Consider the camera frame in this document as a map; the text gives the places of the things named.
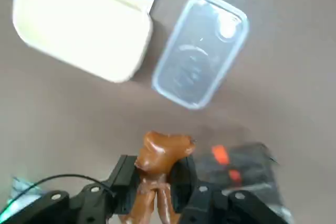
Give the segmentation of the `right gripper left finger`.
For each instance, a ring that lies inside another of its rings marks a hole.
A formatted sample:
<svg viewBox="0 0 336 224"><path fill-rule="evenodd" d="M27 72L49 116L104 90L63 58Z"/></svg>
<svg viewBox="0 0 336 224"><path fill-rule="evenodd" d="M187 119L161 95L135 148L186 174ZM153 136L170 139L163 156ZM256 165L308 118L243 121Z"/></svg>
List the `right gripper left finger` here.
<svg viewBox="0 0 336 224"><path fill-rule="evenodd" d="M135 200L139 176L136 156L121 155L105 181L90 181L80 193L70 196L63 190L50 191L4 223L108 223L114 215L126 215Z"/></svg>

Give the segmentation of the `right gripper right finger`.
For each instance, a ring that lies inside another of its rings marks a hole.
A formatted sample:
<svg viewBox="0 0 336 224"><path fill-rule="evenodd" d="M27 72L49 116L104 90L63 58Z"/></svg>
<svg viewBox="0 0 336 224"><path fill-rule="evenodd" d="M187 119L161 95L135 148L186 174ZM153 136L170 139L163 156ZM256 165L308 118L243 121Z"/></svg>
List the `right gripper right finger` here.
<svg viewBox="0 0 336 224"><path fill-rule="evenodd" d="M268 158L243 158L232 167L213 162L201 180L193 157L170 173L178 223L287 223Z"/></svg>

